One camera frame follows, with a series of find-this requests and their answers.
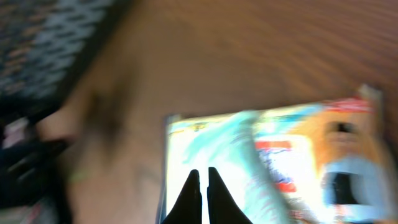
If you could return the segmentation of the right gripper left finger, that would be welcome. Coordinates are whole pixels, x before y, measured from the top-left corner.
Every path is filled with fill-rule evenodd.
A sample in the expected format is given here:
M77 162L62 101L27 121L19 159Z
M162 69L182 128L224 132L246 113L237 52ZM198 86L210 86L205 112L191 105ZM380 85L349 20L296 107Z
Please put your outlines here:
M202 224L200 176L196 169L190 171L174 206L161 224Z

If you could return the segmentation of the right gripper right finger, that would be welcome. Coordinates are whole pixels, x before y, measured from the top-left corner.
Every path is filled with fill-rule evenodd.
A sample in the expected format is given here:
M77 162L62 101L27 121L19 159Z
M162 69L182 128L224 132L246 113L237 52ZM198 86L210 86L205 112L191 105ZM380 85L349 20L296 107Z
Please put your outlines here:
M208 168L207 188L210 224L252 224L232 198L215 167Z

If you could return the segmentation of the teal wet wipes pack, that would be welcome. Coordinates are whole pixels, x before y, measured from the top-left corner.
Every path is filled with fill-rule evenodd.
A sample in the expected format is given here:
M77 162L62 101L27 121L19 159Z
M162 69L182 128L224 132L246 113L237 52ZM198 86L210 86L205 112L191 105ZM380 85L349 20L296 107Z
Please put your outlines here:
M200 132L183 162L205 171L215 167L237 206L252 223L291 223L286 202L255 149L257 111L242 111Z

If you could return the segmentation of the yellow snack bag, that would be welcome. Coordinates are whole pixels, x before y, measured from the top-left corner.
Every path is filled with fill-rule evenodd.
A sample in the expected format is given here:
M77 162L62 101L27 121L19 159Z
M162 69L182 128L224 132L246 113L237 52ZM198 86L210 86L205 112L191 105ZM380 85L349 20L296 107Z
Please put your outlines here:
M397 222L397 166L382 139L382 109L382 92L363 85L350 98L245 110L259 114L255 149L291 223ZM168 119L158 223L193 169L200 176L202 223L210 223L207 174L184 163L183 154L200 132L234 114Z

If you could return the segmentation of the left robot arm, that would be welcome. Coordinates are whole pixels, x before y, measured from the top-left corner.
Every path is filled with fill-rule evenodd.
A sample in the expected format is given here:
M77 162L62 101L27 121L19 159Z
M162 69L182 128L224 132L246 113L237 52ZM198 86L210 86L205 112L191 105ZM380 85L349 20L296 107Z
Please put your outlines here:
M1 223L73 223L57 165L68 147L41 140L25 118L1 121Z

